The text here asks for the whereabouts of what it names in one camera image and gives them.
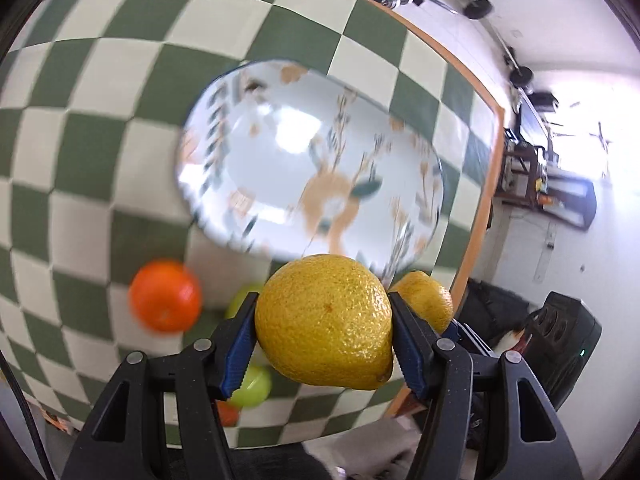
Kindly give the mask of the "small orange mandarin near edge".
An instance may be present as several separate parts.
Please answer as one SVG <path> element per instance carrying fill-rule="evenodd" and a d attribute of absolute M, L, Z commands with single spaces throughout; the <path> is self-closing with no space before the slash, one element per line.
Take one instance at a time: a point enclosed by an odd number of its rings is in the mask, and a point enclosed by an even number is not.
<path fill-rule="evenodd" d="M 226 401 L 217 401 L 216 408 L 222 426 L 230 428 L 238 424 L 240 410 L 236 406 Z"/>

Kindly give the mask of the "floral ceramic plate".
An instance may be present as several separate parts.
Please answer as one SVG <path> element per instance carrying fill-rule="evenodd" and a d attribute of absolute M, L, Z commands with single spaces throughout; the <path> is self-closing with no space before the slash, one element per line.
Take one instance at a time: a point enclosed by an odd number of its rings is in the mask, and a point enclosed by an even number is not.
<path fill-rule="evenodd" d="M 444 201 L 442 164 L 425 136 L 285 60 L 247 63 L 202 92 L 176 176 L 213 242 L 280 261 L 340 255 L 379 278 L 423 254 Z"/>

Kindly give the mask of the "black speaker box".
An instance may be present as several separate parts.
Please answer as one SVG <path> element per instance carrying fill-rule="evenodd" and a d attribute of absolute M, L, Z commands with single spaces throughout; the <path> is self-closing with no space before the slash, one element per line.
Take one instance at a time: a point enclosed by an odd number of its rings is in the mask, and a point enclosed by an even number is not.
<path fill-rule="evenodd" d="M 602 335 L 577 298 L 550 292 L 527 323 L 523 356 L 556 410 L 572 393 Z"/>

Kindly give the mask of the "wooden desk with monitor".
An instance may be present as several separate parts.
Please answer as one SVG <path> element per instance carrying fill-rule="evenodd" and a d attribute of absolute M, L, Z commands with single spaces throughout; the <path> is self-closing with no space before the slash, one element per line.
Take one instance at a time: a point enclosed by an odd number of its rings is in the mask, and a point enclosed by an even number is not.
<path fill-rule="evenodd" d="M 596 218 L 593 182 L 560 168 L 551 131 L 524 90 L 518 92 L 513 126 L 504 132 L 495 198 L 582 232 Z"/>

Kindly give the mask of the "yellow lemon round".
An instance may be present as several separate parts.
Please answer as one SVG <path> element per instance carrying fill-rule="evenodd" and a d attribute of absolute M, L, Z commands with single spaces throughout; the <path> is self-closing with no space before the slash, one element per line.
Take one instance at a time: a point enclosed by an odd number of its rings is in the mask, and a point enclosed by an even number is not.
<path fill-rule="evenodd" d="M 404 275 L 390 288 L 423 318 L 438 334 L 442 334 L 454 318 L 454 303 L 450 292 L 423 271 Z"/>

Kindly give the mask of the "green apple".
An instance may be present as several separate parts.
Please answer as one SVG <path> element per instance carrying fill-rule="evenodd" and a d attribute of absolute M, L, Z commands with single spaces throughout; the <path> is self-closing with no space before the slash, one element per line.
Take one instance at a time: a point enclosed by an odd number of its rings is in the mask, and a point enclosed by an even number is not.
<path fill-rule="evenodd" d="M 242 304 L 243 304 L 246 296 L 248 294 L 250 294 L 251 292 L 256 292 L 256 294 L 259 294 L 262 291 L 263 287 L 264 287 L 264 284 L 262 284 L 262 283 L 250 283 L 250 284 L 243 285 L 235 293 L 234 297 L 232 298 L 230 304 L 228 305 L 226 313 L 224 314 L 224 317 L 225 318 L 234 318 L 235 315 L 240 310 L 240 307 L 242 307 Z"/>
<path fill-rule="evenodd" d="M 229 403 L 236 408 L 256 408 L 270 396 L 272 387 L 269 370 L 263 366 L 247 367 L 242 384 L 230 396 Z"/>

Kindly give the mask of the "yellow lemon pointed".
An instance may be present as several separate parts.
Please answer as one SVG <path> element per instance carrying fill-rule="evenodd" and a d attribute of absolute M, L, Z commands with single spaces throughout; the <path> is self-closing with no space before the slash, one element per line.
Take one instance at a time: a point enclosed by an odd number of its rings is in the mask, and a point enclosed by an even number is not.
<path fill-rule="evenodd" d="M 301 384 L 375 390 L 392 374 L 390 300 L 380 280 L 347 257 L 282 266 L 259 293 L 255 326 L 271 365 Z"/>

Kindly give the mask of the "green checkered tablecloth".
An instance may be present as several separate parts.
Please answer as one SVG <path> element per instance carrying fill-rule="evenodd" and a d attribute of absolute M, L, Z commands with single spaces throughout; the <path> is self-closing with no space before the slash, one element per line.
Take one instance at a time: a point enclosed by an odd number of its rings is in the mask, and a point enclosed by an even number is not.
<path fill-rule="evenodd" d="M 130 350 L 182 349 L 280 260 L 208 240 L 169 159 L 198 92 L 285 56 L 434 142 L 445 198 L 416 267 L 460 298 L 497 163 L 497 104 L 451 52 L 368 0 L 32 0 L 1 62 L 1 348 L 26 399 L 76 432 Z M 183 333 L 133 315 L 145 264 L 182 262 L 203 309 Z"/>

